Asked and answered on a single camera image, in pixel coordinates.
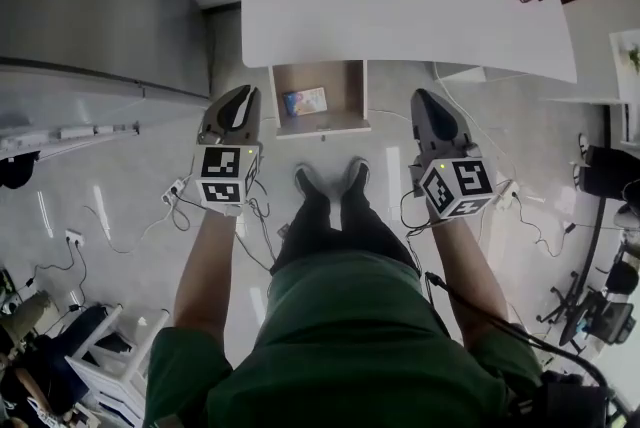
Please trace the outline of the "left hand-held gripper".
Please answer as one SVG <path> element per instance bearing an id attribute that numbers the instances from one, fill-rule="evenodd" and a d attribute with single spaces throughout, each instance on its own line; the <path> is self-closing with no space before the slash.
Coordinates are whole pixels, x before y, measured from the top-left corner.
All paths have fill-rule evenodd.
<path id="1" fill-rule="evenodd" d="M 205 111 L 194 153 L 201 205 L 238 217 L 259 172 L 261 91 L 248 84 L 228 91 Z"/>

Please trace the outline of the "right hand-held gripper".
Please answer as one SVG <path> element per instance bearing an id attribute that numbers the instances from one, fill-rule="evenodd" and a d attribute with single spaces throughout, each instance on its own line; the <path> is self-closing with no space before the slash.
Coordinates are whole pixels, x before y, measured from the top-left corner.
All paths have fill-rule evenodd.
<path id="1" fill-rule="evenodd" d="M 496 197 L 495 181 L 464 117 L 441 96 L 420 88 L 411 97 L 411 120 L 424 152 L 409 166 L 414 196 L 425 199 L 434 220 L 479 214 Z"/>

